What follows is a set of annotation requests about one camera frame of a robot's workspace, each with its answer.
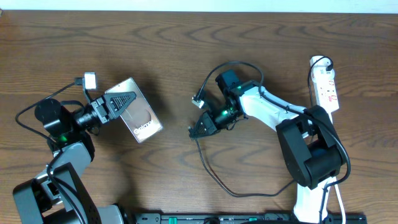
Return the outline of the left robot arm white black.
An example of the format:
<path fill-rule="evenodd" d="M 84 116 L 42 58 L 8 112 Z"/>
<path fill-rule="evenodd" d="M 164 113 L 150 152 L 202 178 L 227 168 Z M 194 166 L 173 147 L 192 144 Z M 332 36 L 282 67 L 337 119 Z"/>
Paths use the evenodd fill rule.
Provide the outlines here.
<path fill-rule="evenodd" d="M 93 161 L 93 129 L 121 113 L 136 99 L 134 92 L 104 94 L 70 112 L 68 101 L 52 96 L 33 104 L 35 117 L 49 132 L 53 159 L 46 168 L 13 190 L 22 223 L 134 223 L 120 205 L 97 207 L 80 177 Z"/>

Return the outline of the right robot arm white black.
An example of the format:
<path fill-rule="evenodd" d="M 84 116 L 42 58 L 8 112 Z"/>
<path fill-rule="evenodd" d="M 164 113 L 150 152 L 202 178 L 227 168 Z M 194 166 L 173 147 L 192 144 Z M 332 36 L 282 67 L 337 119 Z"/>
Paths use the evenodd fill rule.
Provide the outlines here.
<path fill-rule="evenodd" d="M 209 106 L 189 130 L 197 141 L 231 130 L 240 116 L 251 116 L 277 133 L 285 165 L 297 186 L 294 207 L 296 219 L 304 223 L 323 223 L 327 218 L 326 203 L 330 187 L 345 181 L 337 179 L 341 166 L 350 166 L 330 113 L 321 105 L 311 108 L 293 105 L 269 93 L 261 83 L 243 83 L 233 70 L 215 79 L 225 104 Z"/>

